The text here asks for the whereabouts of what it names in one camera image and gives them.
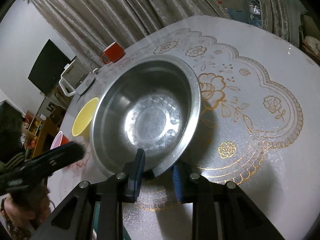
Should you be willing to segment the person's left hand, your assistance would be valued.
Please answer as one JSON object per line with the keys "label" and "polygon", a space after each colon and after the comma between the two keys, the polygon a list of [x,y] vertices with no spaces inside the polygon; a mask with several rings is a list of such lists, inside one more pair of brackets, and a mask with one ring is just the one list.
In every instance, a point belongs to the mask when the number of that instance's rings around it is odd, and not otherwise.
{"label": "person's left hand", "polygon": [[40,200],[37,203],[36,211],[33,209],[17,205],[12,196],[8,196],[4,200],[4,211],[1,212],[4,218],[9,219],[13,226],[27,229],[30,221],[35,219],[39,224],[46,220],[50,214],[50,200],[48,194],[50,191],[43,186],[40,193]]}

